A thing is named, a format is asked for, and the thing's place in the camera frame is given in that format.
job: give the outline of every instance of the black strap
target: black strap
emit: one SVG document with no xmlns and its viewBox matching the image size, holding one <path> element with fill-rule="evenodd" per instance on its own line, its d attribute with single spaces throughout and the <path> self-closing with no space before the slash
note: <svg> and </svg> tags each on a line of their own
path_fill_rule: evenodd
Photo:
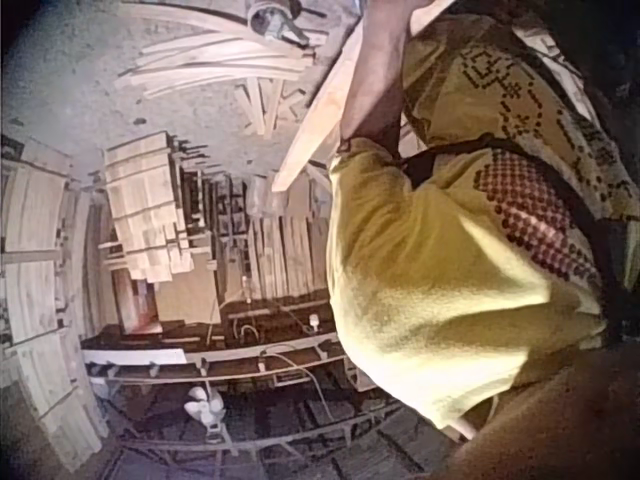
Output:
<svg viewBox="0 0 640 480">
<path fill-rule="evenodd" d="M 602 313 L 607 319 L 606 342 L 615 344 L 622 340 L 622 326 L 626 320 L 640 322 L 640 308 L 631 294 L 618 282 L 613 271 L 606 229 L 591 213 L 584 200 L 574 188 L 541 158 L 526 152 L 520 145 L 508 138 L 497 138 L 485 133 L 475 140 L 432 147 L 403 162 L 403 171 L 411 180 L 413 188 L 418 188 L 429 179 L 438 155 L 461 155 L 485 148 L 505 150 L 529 160 L 545 180 L 551 185 L 572 216 L 573 222 L 587 238 L 595 266 L 602 280 Z"/>
</svg>

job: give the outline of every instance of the person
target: person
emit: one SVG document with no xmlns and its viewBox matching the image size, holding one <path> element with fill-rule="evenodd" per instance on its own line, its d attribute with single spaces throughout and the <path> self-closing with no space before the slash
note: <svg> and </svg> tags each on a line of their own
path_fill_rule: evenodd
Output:
<svg viewBox="0 0 640 480">
<path fill-rule="evenodd" d="M 370 0 L 362 19 L 327 270 L 346 353 L 444 428 L 603 346 L 616 295 L 592 227 L 633 231 L 640 202 L 614 143 L 510 29 L 441 16 L 409 41 L 427 3 Z M 407 164 L 403 112 L 432 153 Z"/>
</svg>

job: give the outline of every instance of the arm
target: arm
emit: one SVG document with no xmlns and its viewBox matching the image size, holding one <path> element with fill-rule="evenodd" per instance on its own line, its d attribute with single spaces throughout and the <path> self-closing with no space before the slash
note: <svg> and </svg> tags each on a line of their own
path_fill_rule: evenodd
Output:
<svg viewBox="0 0 640 480">
<path fill-rule="evenodd" d="M 347 96 L 342 140 L 368 138 L 397 156 L 403 106 L 402 62 L 411 13 L 425 0 L 370 0 Z"/>
</svg>

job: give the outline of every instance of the red dotted pattern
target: red dotted pattern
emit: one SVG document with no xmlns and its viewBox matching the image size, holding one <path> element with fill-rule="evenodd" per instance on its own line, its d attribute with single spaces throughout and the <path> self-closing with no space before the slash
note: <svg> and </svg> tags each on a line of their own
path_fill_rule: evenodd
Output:
<svg viewBox="0 0 640 480">
<path fill-rule="evenodd" d="M 567 236 L 575 228 L 570 213 L 531 162 L 493 150 L 492 162 L 476 172 L 474 188 L 494 204 L 507 239 L 538 266 L 565 281 L 599 282 L 587 252 Z"/>
</svg>

